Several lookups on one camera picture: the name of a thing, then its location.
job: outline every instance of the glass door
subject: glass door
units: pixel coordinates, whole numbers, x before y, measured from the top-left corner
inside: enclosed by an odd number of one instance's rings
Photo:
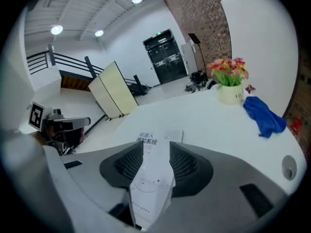
[[[176,42],[171,40],[163,43],[160,45],[160,49],[167,60],[167,67],[172,80],[185,77],[187,72]]]
[[[155,72],[159,78],[160,83],[167,83],[172,81],[170,70],[168,68],[167,60],[164,58],[160,46],[156,46],[149,50],[150,58],[153,62]]]

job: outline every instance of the white table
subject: white table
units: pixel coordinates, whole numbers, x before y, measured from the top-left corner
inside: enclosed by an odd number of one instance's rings
[[[241,105],[227,106],[217,99],[217,90],[196,92],[136,108],[117,128],[116,145],[135,141],[141,132],[182,129],[183,143],[241,158],[293,193],[307,169],[303,152],[286,128],[269,139],[259,136],[259,129]],[[291,155],[297,174],[288,181],[282,174],[282,159]]]

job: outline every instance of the red object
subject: red object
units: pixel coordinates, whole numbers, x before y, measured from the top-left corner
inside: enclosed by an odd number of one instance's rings
[[[302,121],[296,117],[293,118],[293,123],[290,128],[295,135],[298,135],[299,129],[302,127]]]

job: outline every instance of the green leaves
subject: green leaves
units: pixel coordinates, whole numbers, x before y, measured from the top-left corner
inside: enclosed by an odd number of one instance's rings
[[[222,85],[225,86],[237,86],[241,84],[243,77],[237,74],[228,74],[226,72],[215,70],[214,76],[216,81],[220,82]]]

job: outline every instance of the black vent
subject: black vent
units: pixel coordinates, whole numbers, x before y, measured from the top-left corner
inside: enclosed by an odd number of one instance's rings
[[[141,149],[135,149],[116,160],[113,165],[115,170],[130,181],[135,178],[141,164],[143,162],[143,155]]]
[[[240,186],[240,189],[258,218],[262,217],[273,208],[272,203],[255,184],[246,184]]]
[[[177,148],[172,148],[170,151],[170,164],[176,183],[185,180],[198,169],[195,158]]]
[[[170,164],[176,182],[173,198],[196,195],[213,177],[213,166],[209,160],[175,142],[170,142]]]
[[[143,162],[143,154],[143,142],[137,142],[104,159],[99,166],[99,171],[111,186],[129,190]]]

